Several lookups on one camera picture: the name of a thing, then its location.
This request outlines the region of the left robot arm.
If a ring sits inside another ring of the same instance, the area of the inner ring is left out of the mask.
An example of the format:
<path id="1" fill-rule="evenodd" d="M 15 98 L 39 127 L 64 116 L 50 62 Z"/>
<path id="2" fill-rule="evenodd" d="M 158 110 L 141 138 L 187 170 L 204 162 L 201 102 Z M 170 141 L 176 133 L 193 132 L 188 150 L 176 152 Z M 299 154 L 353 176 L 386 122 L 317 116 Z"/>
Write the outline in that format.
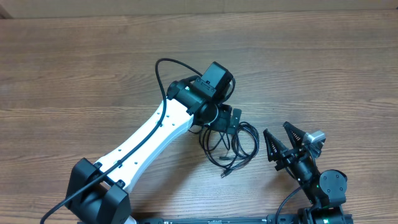
<path id="1" fill-rule="evenodd" d="M 162 90 L 155 113 L 126 141 L 95 163 L 82 158 L 72 169 L 65 207 L 82 223 L 135 223 L 129 194 L 155 158 L 192 126 L 232 134 L 241 110 L 226 105 L 236 81 L 217 62 L 205 73 Z"/>

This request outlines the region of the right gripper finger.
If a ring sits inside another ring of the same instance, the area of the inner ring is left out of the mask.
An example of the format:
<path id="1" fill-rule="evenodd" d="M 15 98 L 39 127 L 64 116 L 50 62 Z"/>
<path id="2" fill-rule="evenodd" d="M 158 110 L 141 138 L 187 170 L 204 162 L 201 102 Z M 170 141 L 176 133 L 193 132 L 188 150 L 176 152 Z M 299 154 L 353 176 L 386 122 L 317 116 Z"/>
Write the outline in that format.
<path id="1" fill-rule="evenodd" d="M 287 152 L 288 148 L 274 135 L 272 135 L 268 129 L 263 131 L 263 135 L 266 142 L 268 161 L 271 162 L 281 160 L 284 157 L 283 153 Z"/>
<path id="2" fill-rule="evenodd" d="M 306 132 L 295 127 L 293 124 L 289 123 L 288 121 L 286 121 L 283 124 L 283 127 L 287 133 L 287 136 L 293 148 L 297 149 L 302 148 Z"/>

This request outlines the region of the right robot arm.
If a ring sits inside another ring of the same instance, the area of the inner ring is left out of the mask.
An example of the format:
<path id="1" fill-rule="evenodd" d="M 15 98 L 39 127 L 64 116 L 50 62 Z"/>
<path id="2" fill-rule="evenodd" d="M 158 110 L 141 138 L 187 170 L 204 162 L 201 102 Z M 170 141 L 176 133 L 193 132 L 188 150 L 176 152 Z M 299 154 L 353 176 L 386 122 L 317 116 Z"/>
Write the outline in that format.
<path id="1" fill-rule="evenodd" d="M 316 158 L 320 157 L 326 135 L 322 131 L 308 133 L 286 121 L 283 127 L 292 148 L 286 147 L 268 130 L 263 131 L 268 161 L 276 163 L 275 169 L 286 170 L 299 187 L 279 205 L 275 215 L 268 215 L 269 223 L 353 223 L 352 215 L 344 214 L 348 178 L 343 172 L 330 169 L 320 172 Z M 310 207 L 300 208 L 296 215 L 281 215 L 284 205 L 299 191 L 303 191 Z"/>

